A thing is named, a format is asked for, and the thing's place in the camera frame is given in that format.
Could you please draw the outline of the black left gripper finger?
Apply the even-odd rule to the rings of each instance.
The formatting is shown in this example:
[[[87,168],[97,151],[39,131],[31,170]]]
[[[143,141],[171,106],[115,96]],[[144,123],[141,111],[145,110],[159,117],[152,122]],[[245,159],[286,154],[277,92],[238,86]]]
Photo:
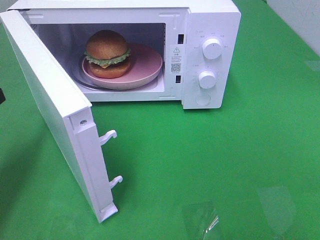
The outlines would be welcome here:
[[[0,88],[0,104],[6,100],[3,90]]]

